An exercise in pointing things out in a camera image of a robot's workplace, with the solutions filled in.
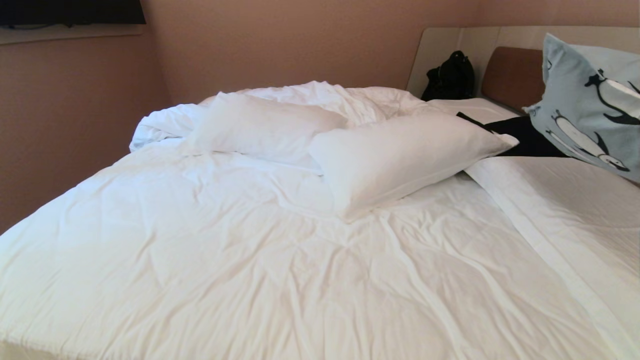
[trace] penguin print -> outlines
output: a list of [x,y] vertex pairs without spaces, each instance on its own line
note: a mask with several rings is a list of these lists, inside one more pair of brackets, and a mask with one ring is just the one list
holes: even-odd
[[618,113],[620,113],[620,115],[618,116],[612,116],[605,113],[603,114],[604,117],[606,117],[607,119],[617,124],[640,125],[640,108],[628,109],[628,110],[623,109],[624,107],[623,104],[616,104],[616,101],[614,100],[616,97],[616,94],[612,94],[612,90],[615,90],[616,92],[618,91],[626,92],[630,95],[637,96],[638,99],[640,99],[640,91],[638,91],[638,89],[630,81],[629,81],[629,84],[631,84],[631,86],[634,88],[636,92],[631,91],[630,89],[624,87],[623,85],[613,80],[609,80],[605,78],[604,71],[602,71],[602,69],[600,69],[598,72],[599,74],[590,76],[589,81],[584,86],[589,87],[591,85],[595,85],[600,102],[602,102],[602,104],[604,104],[606,107],[611,108],[617,111]]
[[589,136],[582,133],[578,130],[566,117],[560,114],[559,110],[556,110],[557,116],[552,117],[556,122],[557,126],[562,130],[562,132],[573,142],[576,144],[578,149],[574,149],[572,146],[567,145],[564,141],[560,139],[556,134],[554,134],[551,130],[547,130],[547,134],[551,136],[555,141],[559,142],[562,146],[569,149],[572,153],[574,153],[578,158],[591,162],[587,157],[581,154],[578,150],[586,152],[587,154],[600,159],[600,161],[609,165],[610,167],[616,168],[620,171],[630,171],[622,161],[614,158],[609,154],[609,150],[602,140],[602,137],[598,133],[595,133],[598,142],[593,141]]

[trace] wall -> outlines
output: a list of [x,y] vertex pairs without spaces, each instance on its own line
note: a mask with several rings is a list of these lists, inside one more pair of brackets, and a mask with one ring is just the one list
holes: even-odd
[[167,106],[150,34],[0,45],[0,233],[125,155]]
[[474,26],[638,26],[638,0],[481,0]]
[[319,80],[404,88],[427,26],[464,26],[477,0],[151,0],[174,103]]

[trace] beige headboard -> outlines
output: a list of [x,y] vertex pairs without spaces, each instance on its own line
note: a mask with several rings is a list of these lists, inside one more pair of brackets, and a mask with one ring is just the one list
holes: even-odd
[[[462,50],[474,66],[476,72],[476,95],[484,96],[481,91],[485,71],[497,47],[517,47],[522,49],[542,49],[543,40],[547,33],[551,33],[561,40],[571,44],[602,46],[611,49],[640,53],[640,28],[613,28],[597,26],[506,26],[489,28],[428,28],[422,33],[422,40],[415,57],[413,70],[407,90],[420,97],[428,84],[426,73],[429,69],[440,66],[455,50]],[[507,56],[519,56],[513,51]],[[503,58],[500,66],[493,69],[492,77],[505,76],[500,70],[510,71],[514,67],[505,67],[508,61]],[[524,64],[530,69],[532,62]],[[504,82],[493,82],[493,88],[504,86]],[[523,99],[519,99],[512,108],[519,106]]]

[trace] white duvet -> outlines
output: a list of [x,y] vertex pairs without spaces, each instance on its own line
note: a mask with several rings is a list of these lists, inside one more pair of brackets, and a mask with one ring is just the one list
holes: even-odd
[[320,177],[145,131],[0,236],[0,359],[614,358],[464,174],[347,225]]

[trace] bed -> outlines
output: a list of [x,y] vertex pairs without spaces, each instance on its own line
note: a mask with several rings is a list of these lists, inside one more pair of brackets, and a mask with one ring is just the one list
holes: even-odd
[[[315,82],[244,93],[341,111],[352,126],[424,110],[517,115]],[[210,101],[143,119],[132,154],[0,236],[0,358],[640,354],[630,182],[570,158],[489,158],[347,224],[313,173],[178,154]]]

